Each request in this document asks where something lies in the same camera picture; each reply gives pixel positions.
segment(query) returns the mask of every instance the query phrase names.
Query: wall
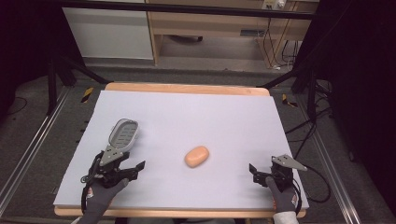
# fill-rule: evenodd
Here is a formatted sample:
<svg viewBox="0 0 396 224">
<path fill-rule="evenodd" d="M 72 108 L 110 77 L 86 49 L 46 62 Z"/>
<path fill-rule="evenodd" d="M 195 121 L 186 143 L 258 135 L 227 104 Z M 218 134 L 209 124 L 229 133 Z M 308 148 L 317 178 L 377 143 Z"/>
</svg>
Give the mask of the wall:
<svg viewBox="0 0 396 224">
<path fill-rule="evenodd" d="M 84 58 L 153 59 L 146 12 L 64 8 L 64 14 Z"/>
</svg>

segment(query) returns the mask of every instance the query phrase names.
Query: gray glove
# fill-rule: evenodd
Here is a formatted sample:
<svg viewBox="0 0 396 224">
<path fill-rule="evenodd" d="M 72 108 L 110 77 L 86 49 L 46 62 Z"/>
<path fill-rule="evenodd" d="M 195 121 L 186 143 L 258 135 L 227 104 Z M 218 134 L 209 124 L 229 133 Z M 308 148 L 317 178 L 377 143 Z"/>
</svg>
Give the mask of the gray glove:
<svg viewBox="0 0 396 224">
<path fill-rule="evenodd" d="M 105 189 L 102 185 L 94 182 L 91 185 L 87 195 L 87 210 L 84 216 L 78 221 L 78 224 L 97 224 L 102 218 L 111 200 L 129 183 L 127 178 L 122 179 L 116 186 Z"/>
<path fill-rule="evenodd" d="M 293 187 L 287 188 L 283 190 L 283 192 L 280 192 L 277 188 L 275 180 L 270 176 L 265 178 L 265 183 L 273 193 L 274 208 L 277 213 L 295 211 L 297 197 Z"/>
</svg>

